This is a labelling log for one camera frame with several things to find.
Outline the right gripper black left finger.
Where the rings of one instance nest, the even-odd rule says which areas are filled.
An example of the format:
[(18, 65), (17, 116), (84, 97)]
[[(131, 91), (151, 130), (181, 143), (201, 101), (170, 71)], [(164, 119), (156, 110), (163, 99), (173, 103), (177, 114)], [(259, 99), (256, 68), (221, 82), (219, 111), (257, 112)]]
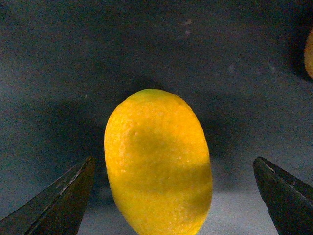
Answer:
[(25, 205), (0, 221), (2, 235), (75, 235), (94, 182), (95, 159), (87, 157)]

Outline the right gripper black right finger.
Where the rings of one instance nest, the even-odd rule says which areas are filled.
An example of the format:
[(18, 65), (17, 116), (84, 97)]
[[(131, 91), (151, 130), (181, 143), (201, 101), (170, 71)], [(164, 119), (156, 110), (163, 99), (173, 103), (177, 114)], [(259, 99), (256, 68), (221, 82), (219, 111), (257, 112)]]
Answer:
[(262, 200), (280, 235), (313, 233), (313, 187), (258, 157), (253, 172)]

